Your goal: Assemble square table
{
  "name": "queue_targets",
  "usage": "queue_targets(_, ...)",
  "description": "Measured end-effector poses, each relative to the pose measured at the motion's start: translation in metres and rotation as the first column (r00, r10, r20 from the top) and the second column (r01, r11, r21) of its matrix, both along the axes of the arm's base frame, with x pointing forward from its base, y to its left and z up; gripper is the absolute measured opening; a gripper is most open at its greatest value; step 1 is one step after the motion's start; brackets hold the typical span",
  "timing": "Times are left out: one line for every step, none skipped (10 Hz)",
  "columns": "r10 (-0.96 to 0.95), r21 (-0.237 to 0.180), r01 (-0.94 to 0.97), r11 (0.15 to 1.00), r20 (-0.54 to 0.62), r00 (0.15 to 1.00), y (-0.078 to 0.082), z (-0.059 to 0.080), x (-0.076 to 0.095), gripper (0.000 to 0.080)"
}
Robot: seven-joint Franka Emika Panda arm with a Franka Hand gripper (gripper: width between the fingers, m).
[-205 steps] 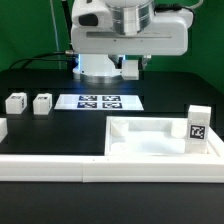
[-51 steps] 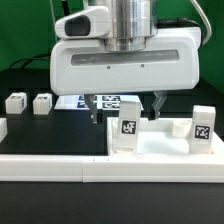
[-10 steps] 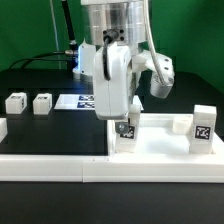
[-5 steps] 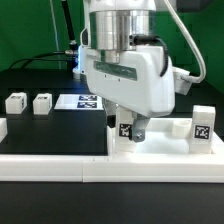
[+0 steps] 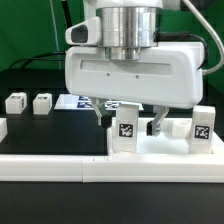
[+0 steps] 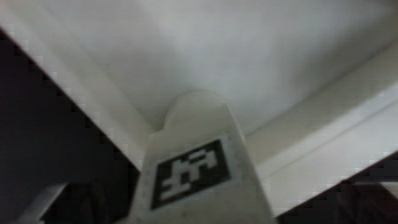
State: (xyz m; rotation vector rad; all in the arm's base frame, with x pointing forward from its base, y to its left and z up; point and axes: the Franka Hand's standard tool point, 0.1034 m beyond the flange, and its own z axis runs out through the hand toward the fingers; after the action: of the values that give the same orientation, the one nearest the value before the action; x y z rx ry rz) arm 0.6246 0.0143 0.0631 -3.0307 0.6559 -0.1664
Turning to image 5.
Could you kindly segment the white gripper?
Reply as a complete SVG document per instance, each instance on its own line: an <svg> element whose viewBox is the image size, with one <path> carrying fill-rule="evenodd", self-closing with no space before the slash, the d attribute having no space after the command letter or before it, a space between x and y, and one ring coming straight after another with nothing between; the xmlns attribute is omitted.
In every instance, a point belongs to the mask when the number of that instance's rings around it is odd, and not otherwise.
<svg viewBox="0 0 224 224"><path fill-rule="evenodd" d="M92 106L105 129L112 116L104 99L154 105L146 135L158 136L168 107L189 109L201 101L203 58L200 42L162 42L143 49L138 61L108 60L100 47L72 47L66 54L65 82L70 93L95 97Z"/></svg>

